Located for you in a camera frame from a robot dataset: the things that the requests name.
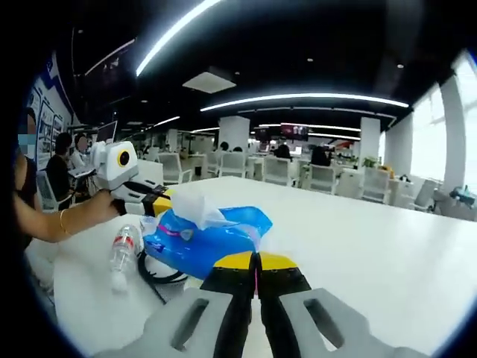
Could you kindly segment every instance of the bracelet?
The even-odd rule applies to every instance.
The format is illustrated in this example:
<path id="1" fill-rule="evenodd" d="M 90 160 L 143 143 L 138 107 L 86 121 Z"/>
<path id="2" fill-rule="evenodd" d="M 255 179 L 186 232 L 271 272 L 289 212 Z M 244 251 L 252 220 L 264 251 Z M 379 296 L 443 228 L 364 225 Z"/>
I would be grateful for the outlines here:
<path id="1" fill-rule="evenodd" d="M 64 225 L 63 225 L 63 213 L 65 212 L 66 209 L 63 209 L 61 210 L 61 213 L 60 213 L 60 227 L 61 227 L 61 230 L 63 230 L 63 232 L 66 234 L 66 235 L 70 235 L 71 234 L 67 231 L 67 229 L 65 229 Z"/>

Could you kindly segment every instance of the window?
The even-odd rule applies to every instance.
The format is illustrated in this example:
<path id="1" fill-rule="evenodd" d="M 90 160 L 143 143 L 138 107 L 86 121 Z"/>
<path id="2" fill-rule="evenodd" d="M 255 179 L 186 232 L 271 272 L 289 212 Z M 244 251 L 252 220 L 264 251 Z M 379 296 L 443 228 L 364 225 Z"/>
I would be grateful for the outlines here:
<path id="1" fill-rule="evenodd" d="M 382 165 L 385 164 L 385 151 L 386 151 L 386 132 L 382 132 L 379 136 L 379 160 Z"/>
<path id="2" fill-rule="evenodd" d="M 415 106 L 412 119 L 411 174 L 442 181 L 446 170 L 446 123 L 438 86 Z"/>
<path id="3" fill-rule="evenodd" d="M 477 73 L 476 64 L 465 54 L 456 66 L 459 94 L 464 107 L 466 163 L 464 183 L 477 192 Z"/>

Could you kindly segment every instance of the white robot device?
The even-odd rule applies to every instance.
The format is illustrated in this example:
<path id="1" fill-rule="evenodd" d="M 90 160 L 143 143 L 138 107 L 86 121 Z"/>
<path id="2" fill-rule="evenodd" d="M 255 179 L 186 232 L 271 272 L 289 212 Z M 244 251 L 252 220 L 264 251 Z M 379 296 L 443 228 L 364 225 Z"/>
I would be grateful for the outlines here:
<path id="1" fill-rule="evenodd" d="M 171 190 L 139 174 L 131 142 L 96 142 L 91 150 L 96 181 L 111 191 L 120 214 L 158 216 L 171 208 Z"/>

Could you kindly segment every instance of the blue plastic bag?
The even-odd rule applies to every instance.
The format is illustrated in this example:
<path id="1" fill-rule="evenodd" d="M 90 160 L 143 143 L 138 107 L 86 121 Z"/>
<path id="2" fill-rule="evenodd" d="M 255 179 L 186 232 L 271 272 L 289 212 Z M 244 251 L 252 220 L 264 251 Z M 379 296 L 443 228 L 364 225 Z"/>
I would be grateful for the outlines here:
<path id="1" fill-rule="evenodd" d="M 256 207 L 231 207 L 220 212 L 227 221 L 238 224 L 199 230 L 193 222 L 167 210 L 156 232 L 143 237 L 146 254 L 204 280 L 222 257 L 258 251 L 260 239 L 272 226 L 270 219 Z"/>

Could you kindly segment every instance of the black ceiling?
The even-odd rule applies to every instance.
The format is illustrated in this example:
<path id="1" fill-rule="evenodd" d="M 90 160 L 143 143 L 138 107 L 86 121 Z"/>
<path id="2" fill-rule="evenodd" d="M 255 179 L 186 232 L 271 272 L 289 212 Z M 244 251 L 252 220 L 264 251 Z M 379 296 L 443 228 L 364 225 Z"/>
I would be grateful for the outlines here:
<path id="1" fill-rule="evenodd" d="M 269 107 L 340 107 L 401 119 L 409 109 L 336 99 L 264 101 L 205 113 L 199 109 L 300 92 L 352 93 L 413 104 L 449 74 L 450 63 L 471 45 L 472 34 L 454 21 L 445 1 L 222 0 L 173 37 L 137 78 L 136 67 L 152 45 L 201 1 L 83 3 L 73 43 L 66 36 L 57 50 L 63 83 L 83 123 L 108 122 L 114 112 L 121 128 L 131 121 L 151 125 L 181 116 L 155 129 L 194 130 L 216 126 L 220 116 Z M 210 66 L 237 86 L 215 94 L 182 87 Z M 239 115 L 250 118 L 252 126 L 296 122 L 355 128 L 361 117 L 310 109 Z M 392 121 L 377 118 L 382 129 Z"/>

